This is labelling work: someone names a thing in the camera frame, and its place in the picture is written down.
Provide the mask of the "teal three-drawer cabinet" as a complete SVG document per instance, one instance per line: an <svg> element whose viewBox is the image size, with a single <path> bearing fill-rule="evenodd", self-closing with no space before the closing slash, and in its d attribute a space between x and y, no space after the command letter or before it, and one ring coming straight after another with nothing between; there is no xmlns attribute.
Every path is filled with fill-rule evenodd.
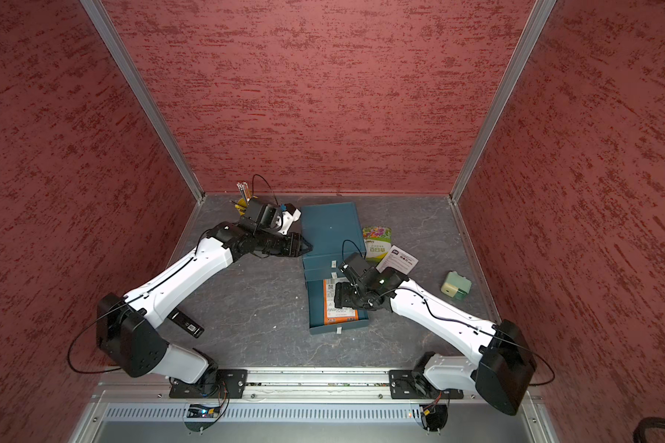
<svg viewBox="0 0 665 443"><path fill-rule="evenodd" d="M302 257L306 282L342 278L338 267L364 249L357 207L352 202L305 206L301 234L313 249Z"/></svg>

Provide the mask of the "teal bottom drawer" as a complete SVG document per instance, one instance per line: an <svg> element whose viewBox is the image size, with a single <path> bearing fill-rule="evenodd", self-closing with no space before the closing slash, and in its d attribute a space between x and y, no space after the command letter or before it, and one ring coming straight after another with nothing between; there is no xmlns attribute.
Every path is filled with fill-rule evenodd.
<svg viewBox="0 0 665 443"><path fill-rule="evenodd" d="M336 285L346 279L335 278L306 282L308 294L308 331L311 335L341 334L344 330L369 326L366 311L337 308L334 304Z"/></svg>

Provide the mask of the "white label seed bag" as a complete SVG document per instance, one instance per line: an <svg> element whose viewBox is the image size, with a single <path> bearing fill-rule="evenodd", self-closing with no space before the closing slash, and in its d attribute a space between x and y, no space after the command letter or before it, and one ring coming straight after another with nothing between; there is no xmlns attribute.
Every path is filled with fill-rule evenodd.
<svg viewBox="0 0 665 443"><path fill-rule="evenodd" d="M408 275L418 263L419 260L417 258L402 250L400 247L393 245L390 251L377 265L377 270L378 272L383 272L388 268L392 268Z"/></svg>

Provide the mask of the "green flower seed bag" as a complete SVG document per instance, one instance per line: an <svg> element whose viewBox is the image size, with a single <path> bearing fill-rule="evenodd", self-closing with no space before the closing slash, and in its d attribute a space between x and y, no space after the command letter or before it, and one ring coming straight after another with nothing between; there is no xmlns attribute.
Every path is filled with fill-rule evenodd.
<svg viewBox="0 0 665 443"><path fill-rule="evenodd" d="M379 263L392 248L392 229L385 226L367 226L362 229L366 260Z"/></svg>

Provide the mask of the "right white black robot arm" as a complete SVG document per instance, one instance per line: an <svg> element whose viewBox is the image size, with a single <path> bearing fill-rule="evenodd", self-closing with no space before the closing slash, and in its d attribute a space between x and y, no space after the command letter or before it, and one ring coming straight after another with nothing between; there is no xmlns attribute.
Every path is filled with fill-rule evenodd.
<svg viewBox="0 0 665 443"><path fill-rule="evenodd" d="M537 358L515 323L499 324L475 317L406 279L395 288L381 277L365 287L360 282L338 282L334 304L338 308L388 309L415 321L450 343L465 362L432 354L421 365L421 384L445 391L474 391L497 411L516 415L537 370Z"/></svg>

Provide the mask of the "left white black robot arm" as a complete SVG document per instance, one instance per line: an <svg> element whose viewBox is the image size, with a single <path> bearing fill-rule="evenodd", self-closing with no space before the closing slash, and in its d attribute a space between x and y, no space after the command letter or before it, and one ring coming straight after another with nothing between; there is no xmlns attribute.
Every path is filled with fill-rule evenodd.
<svg viewBox="0 0 665 443"><path fill-rule="evenodd" d="M203 354L166 341L158 328L187 297L247 254L298 258L312 251L302 234L281 234L220 223L173 266L120 297L97 306L96 345L129 376L158 374L196 384L214 364Z"/></svg>

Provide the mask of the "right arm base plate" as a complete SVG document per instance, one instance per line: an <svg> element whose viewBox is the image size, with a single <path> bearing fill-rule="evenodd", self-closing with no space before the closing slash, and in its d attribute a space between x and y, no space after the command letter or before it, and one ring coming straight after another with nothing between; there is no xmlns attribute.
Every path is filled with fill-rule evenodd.
<svg viewBox="0 0 665 443"><path fill-rule="evenodd" d="M389 386L394 400L462 400L463 391L459 389L436 389L419 372L414 370L390 370Z"/></svg>

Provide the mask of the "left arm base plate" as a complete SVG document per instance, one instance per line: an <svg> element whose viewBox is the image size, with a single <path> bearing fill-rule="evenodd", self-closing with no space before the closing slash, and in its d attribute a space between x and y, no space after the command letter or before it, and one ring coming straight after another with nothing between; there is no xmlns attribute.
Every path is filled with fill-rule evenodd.
<svg viewBox="0 0 665 443"><path fill-rule="evenodd" d="M241 399L247 385L246 369L208 369L195 383L188 384L174 378L169 391L170 399Z"/></svg>

